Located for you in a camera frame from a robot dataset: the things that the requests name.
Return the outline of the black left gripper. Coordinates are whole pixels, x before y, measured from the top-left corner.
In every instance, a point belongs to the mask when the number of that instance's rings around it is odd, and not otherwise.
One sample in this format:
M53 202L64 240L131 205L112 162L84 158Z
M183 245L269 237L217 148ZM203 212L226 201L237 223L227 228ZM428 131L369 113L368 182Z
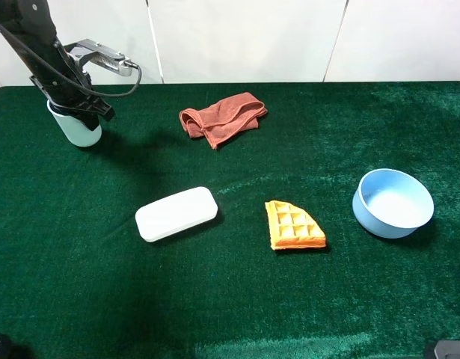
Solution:
M30 68L33 81L41 87L59 112L78 112L78 119L90 130L99 125L99 118L110 121L114 109L93 90L91 79L69 55L57 37L46 45L30 46Z

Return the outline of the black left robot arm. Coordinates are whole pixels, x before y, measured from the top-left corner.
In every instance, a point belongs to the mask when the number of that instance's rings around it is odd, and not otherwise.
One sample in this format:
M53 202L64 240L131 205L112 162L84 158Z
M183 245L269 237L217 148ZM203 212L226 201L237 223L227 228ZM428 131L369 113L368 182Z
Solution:
M114 109L91 93L91 78L58 39L46 1L0 1L0 33L31 71L31 81L50 108L74 117L89 130L109 121Z

